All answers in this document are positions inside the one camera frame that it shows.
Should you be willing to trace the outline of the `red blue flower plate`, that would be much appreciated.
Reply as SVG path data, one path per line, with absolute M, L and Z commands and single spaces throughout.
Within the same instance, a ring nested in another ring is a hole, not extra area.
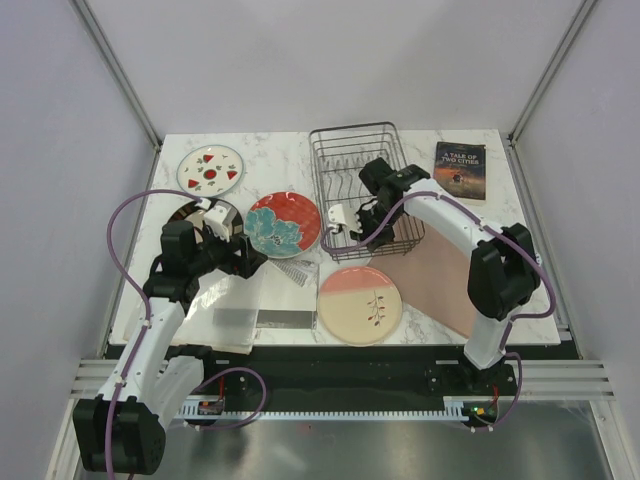
M 289 259 L 306 252 L 318 240 L 321 227 L 316 205 L 291 191 L 262 197 L 244 220 L 252 246 L 270 259 Z

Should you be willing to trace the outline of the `black wire dish rack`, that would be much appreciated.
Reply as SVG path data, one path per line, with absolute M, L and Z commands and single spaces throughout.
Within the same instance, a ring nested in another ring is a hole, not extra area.
M 398 130 L 389 121 L 315 129 L 309 134 L 309 144 L 316 204 L 324 227 L 329 226 L 329 208 L 336 204 L 353 210 L 358 210 L 364 203 L 374 204 L 375 195 L 359 178 L 368 162 L 382 158 L 393 170 L 408 165 Z M 366 246 L 349 253 L 332 253 L 330 257 L 343 262 L 406 254 L 422 240 L 425 227 L 420 221 L 402 214 L 394 225 L 394 235 L 393 241 L 376 249 Z

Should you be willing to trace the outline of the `pink cream leaf plate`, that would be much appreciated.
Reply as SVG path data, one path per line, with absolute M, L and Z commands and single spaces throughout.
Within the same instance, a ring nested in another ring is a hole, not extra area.
M 396 331 L 402 313 L 403 302 L 393 281 L 368 266 L 340 269 L 318 291 L 319 322 L 350 346 L 382 343 Z

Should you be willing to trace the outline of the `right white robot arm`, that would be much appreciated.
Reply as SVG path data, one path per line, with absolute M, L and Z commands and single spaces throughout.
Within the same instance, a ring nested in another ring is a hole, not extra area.
M 358 174 L 373 199 L 363 204 L 350 229 L 355 249 L 374 252 L 395 239 L 394 225 L 409 215 L 434 228 L 470 261 L 467 294 L 476 310 L 464 346 L 458 381 L 467 392 L 483 392 L 494 381 L 494 365 L 505 355 L 509 324 L 544 279 L 530 231 L 522 224 L 493 226 L 449 196 L 417 165 L 394 170 L 381 157 Z

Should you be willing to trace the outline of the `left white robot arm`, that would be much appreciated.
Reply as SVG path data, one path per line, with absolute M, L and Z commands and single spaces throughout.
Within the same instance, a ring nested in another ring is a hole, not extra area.
M 210 226 L 196 229 L 186 220 L 165 224 L 160 245 L 139 290 L 144 313 L 133 338 L 96 396 L 79 400 L 73 411 L 84 468 L 109 477 L 155 473 L 167 428 L 187 397 L 218 385 L 215 364 L 192 353 L 166 356 L 200 278 L 219 273 L 248 279 L 267 260 L 243 233 L 219 238 Z

